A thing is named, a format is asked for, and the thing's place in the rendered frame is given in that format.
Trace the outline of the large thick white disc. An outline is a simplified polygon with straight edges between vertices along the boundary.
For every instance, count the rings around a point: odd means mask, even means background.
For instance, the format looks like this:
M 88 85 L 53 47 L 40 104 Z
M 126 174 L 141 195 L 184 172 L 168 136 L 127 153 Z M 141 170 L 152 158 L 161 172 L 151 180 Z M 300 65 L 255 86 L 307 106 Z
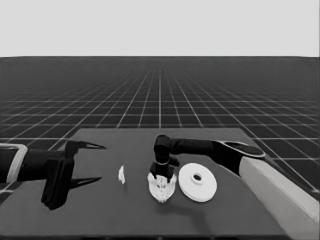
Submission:
M 191 200 L 204 203 L 210 201 L 217 191 L 217 180 L 205 166 L 197 163 L 185 164 L 178 174 L 181 191 Z

